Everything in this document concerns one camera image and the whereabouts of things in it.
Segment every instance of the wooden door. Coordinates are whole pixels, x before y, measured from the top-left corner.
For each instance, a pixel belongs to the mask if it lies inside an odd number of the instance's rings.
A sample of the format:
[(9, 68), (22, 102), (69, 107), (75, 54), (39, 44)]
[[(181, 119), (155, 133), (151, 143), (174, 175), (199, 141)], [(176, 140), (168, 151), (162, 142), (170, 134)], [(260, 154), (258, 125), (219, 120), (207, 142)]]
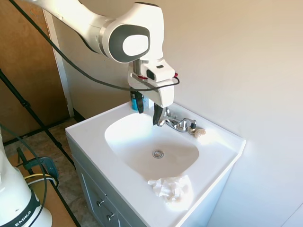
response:
[[(16, 2), (48, 34), (42, 9)], [(0, 0), (0, 68), (45, 125), (69, 117), (52, 47), (8, 0)], [(0, 122), (18, 135), (40, 128), (1, 80)]]

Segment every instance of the sink drain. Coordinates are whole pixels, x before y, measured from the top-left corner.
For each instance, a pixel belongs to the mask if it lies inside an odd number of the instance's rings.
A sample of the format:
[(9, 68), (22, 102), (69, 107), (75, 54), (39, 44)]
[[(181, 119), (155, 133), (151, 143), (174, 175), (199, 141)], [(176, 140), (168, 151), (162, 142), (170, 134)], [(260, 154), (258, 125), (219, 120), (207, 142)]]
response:
[(163, 151), (156, 150), (152, 153), (152, 155), (154, 158), (162, 158), (164, 156), (164, 153), (163, 153)]

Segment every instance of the vanity cabinet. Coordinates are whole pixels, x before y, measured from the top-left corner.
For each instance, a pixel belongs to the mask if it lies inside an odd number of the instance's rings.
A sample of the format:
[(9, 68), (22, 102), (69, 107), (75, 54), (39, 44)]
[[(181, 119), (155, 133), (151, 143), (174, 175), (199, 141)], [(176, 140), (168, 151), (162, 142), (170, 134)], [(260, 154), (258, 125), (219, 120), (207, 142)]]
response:
[(68, 141), (86, 202), (102, 227), (145, 227), (81, 149)]
[(86, 201), (95, 218), (103, 227), (131, 227), (81, 164), (74, 160)]

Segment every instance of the baseboard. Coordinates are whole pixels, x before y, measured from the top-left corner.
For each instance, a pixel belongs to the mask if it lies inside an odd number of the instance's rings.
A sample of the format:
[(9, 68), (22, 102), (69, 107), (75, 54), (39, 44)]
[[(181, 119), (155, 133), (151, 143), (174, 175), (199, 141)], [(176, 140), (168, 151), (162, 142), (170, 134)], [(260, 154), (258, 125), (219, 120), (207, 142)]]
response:
[(81, 122), (83, 120), (85, 120), (85, 118), (75, 109), (74, 110), (74, 119), (76, 122)]

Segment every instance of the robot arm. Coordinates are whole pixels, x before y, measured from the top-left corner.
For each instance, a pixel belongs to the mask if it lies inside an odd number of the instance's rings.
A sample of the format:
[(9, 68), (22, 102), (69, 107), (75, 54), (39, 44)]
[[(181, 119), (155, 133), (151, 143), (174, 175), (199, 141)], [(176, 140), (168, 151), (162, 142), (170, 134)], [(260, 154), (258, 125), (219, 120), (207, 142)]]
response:
[[(95, 14), (78, 0), (26, 0), (67, 24), (92, 51), (129, 63), (128, 83), (135, 89), (173, 84), (175, 71), (163, 59), (164, 21), (160, 7), (136, 2), (124, 15), (113, 19)], [(143, 95), (164, 108), (173, 103), (174, 86)]]

